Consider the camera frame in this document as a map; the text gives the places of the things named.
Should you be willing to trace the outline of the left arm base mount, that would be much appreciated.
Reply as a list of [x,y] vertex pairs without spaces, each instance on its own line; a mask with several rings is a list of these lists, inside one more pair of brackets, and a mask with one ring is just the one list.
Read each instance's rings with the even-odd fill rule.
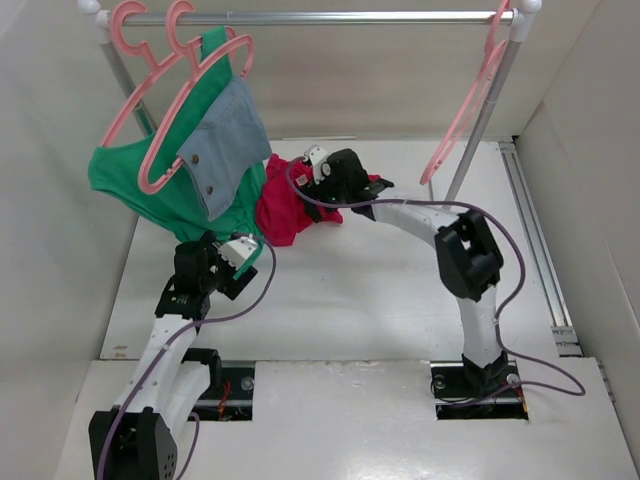
[[223,361],[220,385],[214,383],[191,408],[203,422],[251,421],[256,363]]

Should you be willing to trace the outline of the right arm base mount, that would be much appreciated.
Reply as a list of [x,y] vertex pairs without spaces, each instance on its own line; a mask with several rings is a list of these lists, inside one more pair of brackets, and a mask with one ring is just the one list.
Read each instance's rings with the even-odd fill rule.
[[430,390],[438,420],[523,420],[529,419],[521,388],[507,389],[518,380],[514,361],[498,376],[487,393],[479,393],[465,379],[461,362],[431,364]]

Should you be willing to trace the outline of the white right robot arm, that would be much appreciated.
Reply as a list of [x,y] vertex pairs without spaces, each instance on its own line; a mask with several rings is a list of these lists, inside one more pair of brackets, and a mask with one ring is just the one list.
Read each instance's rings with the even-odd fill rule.
[[410,199],[393,182],[371,177],[351,149],[329,154],[312,147],[301,163],[310,167],[310,178],[286,172],[285,179],[313,219],[320,210],[348,208],[434,249],[440,281],[455,297],[460,312],[467,396],[479,398],[496,391],[508,365],[496,332],[497,284],[504,258],[485,216],[471,206],[452,213],[444,203]]

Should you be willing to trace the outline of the red t shirt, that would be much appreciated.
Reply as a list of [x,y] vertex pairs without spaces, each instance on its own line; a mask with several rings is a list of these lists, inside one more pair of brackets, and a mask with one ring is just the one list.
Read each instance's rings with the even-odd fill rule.
[[[394,183],[376,174],[371,180],[379,180],[380,192]],[[277,154],[271,155],[266,166],[266,183],[256,206],[257,225],[268,241],[276,247],[288,247],[296,236],[317,223],[344,222],[343,215],[330,204],[324,204],[304,195],[300,186],[311,179],[311,167],[304,160],[287,161]],[[325,209],[324,221],[313,222],[305,213],[304,202]]]

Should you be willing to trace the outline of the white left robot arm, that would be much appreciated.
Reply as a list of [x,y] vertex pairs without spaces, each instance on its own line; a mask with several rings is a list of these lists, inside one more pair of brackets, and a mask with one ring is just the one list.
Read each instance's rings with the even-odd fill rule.
[[155,309],[152,330],[135,371],[113,406],[93,414],[88,427],[97,479],[178,479],[177,438],[201,396],[222,387],[214,349],[193,343],[211,322],[210,297],[236,299],[255,278],[253,266],[264,241],[234,233],[227,241],[205,232],[178,245],[174,271]]

